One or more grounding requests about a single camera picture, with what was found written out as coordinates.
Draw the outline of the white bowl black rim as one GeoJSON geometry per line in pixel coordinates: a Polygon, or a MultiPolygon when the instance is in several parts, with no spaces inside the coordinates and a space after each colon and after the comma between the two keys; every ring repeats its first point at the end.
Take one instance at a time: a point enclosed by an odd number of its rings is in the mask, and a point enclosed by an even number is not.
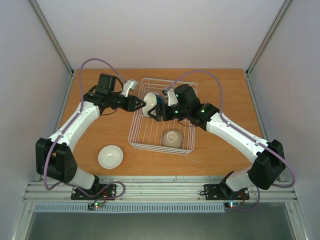
{"type": "Polygon", "coordinates": [[[163,97],[154,92],[148,92],[144,96],[143,101],[145,102],[145,106],[142,108],[142,113],[146,118],[150,118],[148,111],[150,111],[155,105],[164,103],[163,97]]]}

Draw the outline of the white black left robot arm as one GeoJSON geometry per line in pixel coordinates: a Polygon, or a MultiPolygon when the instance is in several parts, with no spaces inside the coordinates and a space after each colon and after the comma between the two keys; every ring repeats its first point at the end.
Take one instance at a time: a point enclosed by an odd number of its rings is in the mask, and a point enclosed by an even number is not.
{"type": "Polygon", "coordinates": [[[129,92],[134,91],[138,82],[127,80],[121,84],[121,91],[115,91],[120,78],[101,74],[97,85],[83,95],[75,112],[49,138],[40,138],[35,144],[36,172],[59,183],[82,188],[89,199],[96,199],[101,193],[98,177],[78,167],[73,151],[87,128],[102,115],[105,109],[122,109],[135,112],[146,104],[129,92]]]}

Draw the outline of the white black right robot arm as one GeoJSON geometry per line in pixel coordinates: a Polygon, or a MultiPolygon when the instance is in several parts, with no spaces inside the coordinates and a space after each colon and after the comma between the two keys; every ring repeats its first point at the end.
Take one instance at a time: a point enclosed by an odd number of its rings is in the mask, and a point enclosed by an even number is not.
{"type": "Polygon", "coordinates": [[[232,198],[239,190],[252,186],[268,190],[285,170],[284,149],[278,140],[260,138],[229,120],[214,105],[201,103],[190,85],[170,89],[165,96],[147,93],[143,99],[143,115],[158,122],[188,120],[193,127],[220,137],[251,162],[250,167],[232,171],[222,179],[219,187],[225,198],[232,198]]]}

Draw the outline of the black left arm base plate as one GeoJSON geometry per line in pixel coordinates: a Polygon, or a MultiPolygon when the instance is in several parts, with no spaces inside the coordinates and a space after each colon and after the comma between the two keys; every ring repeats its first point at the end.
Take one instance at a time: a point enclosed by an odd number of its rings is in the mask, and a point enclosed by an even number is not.
{"type": "Polygon", "coordinates": [[[74,201],[80,200],[97,200],[111,198],[113,199],[117,193],[117,185],[111,184],[106,187],[106,184],[96,184],[91,189],[83,189],[82,192],[80,189],[76,188],[72,190],[70,199],[74,201]]]}

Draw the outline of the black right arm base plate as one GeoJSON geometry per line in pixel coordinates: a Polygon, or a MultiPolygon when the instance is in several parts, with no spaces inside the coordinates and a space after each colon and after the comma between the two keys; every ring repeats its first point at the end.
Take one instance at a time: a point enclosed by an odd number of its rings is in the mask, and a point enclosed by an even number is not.
{"type": "Polygon", "coordinates": [[[249,200],[249,190],[247,188],[242,188],[239,191],[232,192],[229,196],[225,196],[220,189],[219,184],[204,184],[203,193],[206,200],[223,200],[223,201],[240,201],[240,200],[249,200]]]}

